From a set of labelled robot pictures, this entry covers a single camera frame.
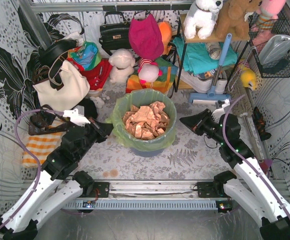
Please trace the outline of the green plastic trash bag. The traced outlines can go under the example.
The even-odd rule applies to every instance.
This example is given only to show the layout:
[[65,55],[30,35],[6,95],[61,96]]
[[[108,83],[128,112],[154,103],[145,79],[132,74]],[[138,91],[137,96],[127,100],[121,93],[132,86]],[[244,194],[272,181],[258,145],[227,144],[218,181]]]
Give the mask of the green plastic trash bag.
[[176,137],[177,111],[172,100],[153,89],[134,90],[116,100],[107,123],[116,141],[141,152],[172,145]]

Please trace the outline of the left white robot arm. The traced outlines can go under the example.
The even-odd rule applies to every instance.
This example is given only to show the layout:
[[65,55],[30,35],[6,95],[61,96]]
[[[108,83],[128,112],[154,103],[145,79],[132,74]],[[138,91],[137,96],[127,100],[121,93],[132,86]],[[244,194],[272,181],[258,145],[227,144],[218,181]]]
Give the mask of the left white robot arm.
[[76,169],[93,144],[104,142],[112,130],[111,123],[96,120],[69,128],[30,187],[9,211],[0,215],[3,239],[33,240],[44,223],[67,203],[90,194],[98,196],[94,179]]

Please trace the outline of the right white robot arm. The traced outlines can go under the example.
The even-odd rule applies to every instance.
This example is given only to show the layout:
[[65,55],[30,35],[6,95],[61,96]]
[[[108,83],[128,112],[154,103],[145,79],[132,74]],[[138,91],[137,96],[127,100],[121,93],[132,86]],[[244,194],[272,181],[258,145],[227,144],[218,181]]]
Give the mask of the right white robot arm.
[[205,109],[180,118],[180,122],[198,136],[215,140],[220,145],[222,159],[232,168],[214,176],[214,192],[236,201],[257,223],[264,240],[290,240],[290,203],[274,187],[240,138],[238,118],[229,114],[215,121],[211,111]]

